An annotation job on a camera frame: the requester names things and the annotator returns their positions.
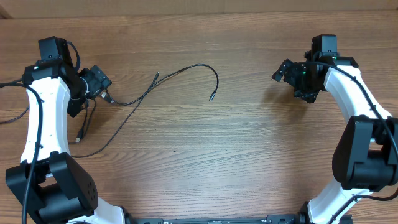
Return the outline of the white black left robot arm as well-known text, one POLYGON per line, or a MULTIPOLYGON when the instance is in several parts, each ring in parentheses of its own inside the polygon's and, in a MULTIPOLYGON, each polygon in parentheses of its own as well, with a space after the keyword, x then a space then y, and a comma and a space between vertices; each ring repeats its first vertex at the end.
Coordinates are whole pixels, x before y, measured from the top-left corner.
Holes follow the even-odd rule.
POLYGON ((22 219, 35 223, 132 223, 123 207, 99 197, 91 175, 72 158, 67 116, 110 86, 93 66, 73 63, 71 42, 39 40, 41 59, 25 68, 20 83, 29 97, 27 140, 18 166, 6 171, 6 184, 22 204, 22 219))

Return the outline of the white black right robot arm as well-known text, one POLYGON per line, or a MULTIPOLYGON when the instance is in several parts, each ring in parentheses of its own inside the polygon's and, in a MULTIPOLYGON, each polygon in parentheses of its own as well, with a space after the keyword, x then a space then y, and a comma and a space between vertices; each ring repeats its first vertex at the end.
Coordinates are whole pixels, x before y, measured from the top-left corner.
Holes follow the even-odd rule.
POLYGON ((342 57, 333 34, 312 38, 305 61, 284 60, 272 79, 294 89, 294 97, 314 103, 329 92, 346 121, 332 158, 333 179, 296 214, 268 215, 266 223, 352 223, 348 210, 361 199, 397 198, 373 194, 397 183, 397 119, 373 97, 353 57, 342 57))

